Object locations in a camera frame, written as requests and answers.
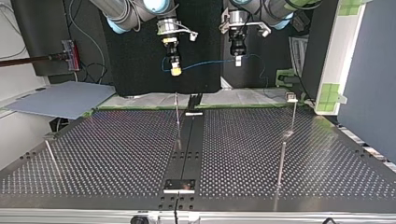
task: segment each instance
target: thin metal post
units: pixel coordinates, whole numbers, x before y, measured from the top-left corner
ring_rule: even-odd
[[[296,120],[297,102],[294,103],[293,119],[291,120],[291,131],[294,131],[294,121]]]
[[[53,156],[53,153],[52,153],[52,148],[50,148],[50,142],[49,142],[49,140],[45,140],[45,142],[46,142],[46,145],[47,145],[47,149],[49,150],[50,157],[52,158],[52,160],[53,160],[54,162],[56,162],[55,157]]]
[[[282,149],[280,151],[280,163],[279,163],[279,174],[277,177],[277,186],[280,187],[282,185],[282,174],[283,174],[283,164],[285,160],[285,152],[286,152],[286,142],[283,142]]]

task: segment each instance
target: black cable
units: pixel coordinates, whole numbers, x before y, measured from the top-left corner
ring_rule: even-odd
[[[245,21],[245,24],[239,28],[239,31],[238,31],[238,33],[237,33],[236,35],[240,35],[240,34],[242,33],[242,31],[243,31],[246,27],[248,27],[248,21],[250,21],[250,20],[253,19],[253,15],[252,15],[249,11],[246,11],[246,12],[248,13],[247,21]]]
[[[76,19],[77,15],[78,15],[78,13],[79,13],[79,10],[81,9],[81,5],[82,5],[82,0],[79,0],[79,4],[78,4],[77,10],[76,10],[76,14],[74,14],[73,20]],[[67,27],[70,28],[70,26],[72,26],[72,25],[73,25],[73,22],[70,21],[70,22],[67,24]]]
[[[89,77],[94,83],[100,84],[100,83],[102,82],[103,78],[105,77],[105,75],[107,74],[107,68],[106,68],[103,64],[101,64],[101,63],[90,63],[90,64],[88,64],[88,65],[85,65],[83,62],[80,62],[80,63],[81,63],[82,69],[85,71],[85,78],[84,78],[83,82],[86,82],[86,81],[88,80],[88,77]],[[102,66],[102,67],[105,68],[105,72],[99,77],[98,80],[95,80],[95,79],[91,76],[90,72],[88,71],[88,69],[89,69],[91,66],[94,66],[94,65],[99,65],[99,66]]]
[[[96,80],[91,76],[91,74],[87,70],[87,66],[84,64],[84,62],[80,61],[82,69],[85,71],[85,78],[82,80],[83,82],[87,82],[88,77],[93,81],[96,82]]]
[[[296,67],[297,78],[300,80],[300,84],[301,84],[301,86],[303,87],[303,90],[304,90],[304,92],[306,93],[306,95],[308,96],[308,98],[309,98],[309,100],[311,101],[312,105],[313,105],[313,106],[316,106],[315,101],[314,101],[314,100],[312,99],[312,97],[309,95],[309,93],[308,93],[308,91],[306,90],[306,87],[305,87],[305,85],[304,85],[304,83],[303,83],[303,80],[301,79],[300,75],[298,74],[297,62],[296,62],[296,59],[295,59],[295,57],[294,57],[294,47],[293,47],[293,46],[291,46],[291,54],[292,54],[291,57],[292,57],[292,59],[293,59],[294,66]]]
[[[298,10],[312,10],[312,9],[317,8],[317,7],[320,7],[320,5],[322,4],[323,0],[321,0],[319,2],[316,2],[312,7],[300,7],[300,6],[297,6],[294,3],[292,3],[290,0],[285,0],[285,2],[287,4],[289,4],[289,6],[294,7],[295,9],[298,9]]]
[[[100,83],[102,82],[103,78],[105,77],[106,73],[107,73],[107,68],[106,68],[103,64],[101,64],[101,63],[90,63],[90,64],[88,64],[88,65],[85,67],[85,69],[88,70],[91,66],[94,66],[94,65],[99,65],[99,66],[102,66],[102,67],[105,68],[105,72],[99,77],[98,80],[95,81],[95,83],[100,84]]]

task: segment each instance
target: gray panel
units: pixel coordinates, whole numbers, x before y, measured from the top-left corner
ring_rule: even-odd
[[[97,112],[51,144],[56,163],[35,151],[4,170],[0,207],[157,210],[176,140],[175,111]]]
[[[309,96],[316,98],[328,53],[339,0],[323,1],[314,11],[306,49],[303,83]]]
[[[71,81],[29,95],[6,108],[29,114],[78,119],[114,93],[113,87]]]
[[[63,0],[12,0],[15,17],[31,57],[64,51],[62,40],[70,39]],[[38,76],[69,74],[66,62],[33,64]]]
[[[198,211],[396,212],[396,174],[311,110],[206,110],[202,163],[187,162],[183,178],[199,183]],[[282,187],[277,174],[287,142]]]
[[[349,71],[339,121],[350,131],[396,162],[394,90],[396,76],[396,1],[367,4]]]

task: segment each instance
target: metal breadboard table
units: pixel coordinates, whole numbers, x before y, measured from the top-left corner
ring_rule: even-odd
[[[1,208],[396,214],[396,174],[310,109],[98,111],[0,173]],[[286,143],[281,185],[277,184]],[[164,194],[167,180],[193,194]]]

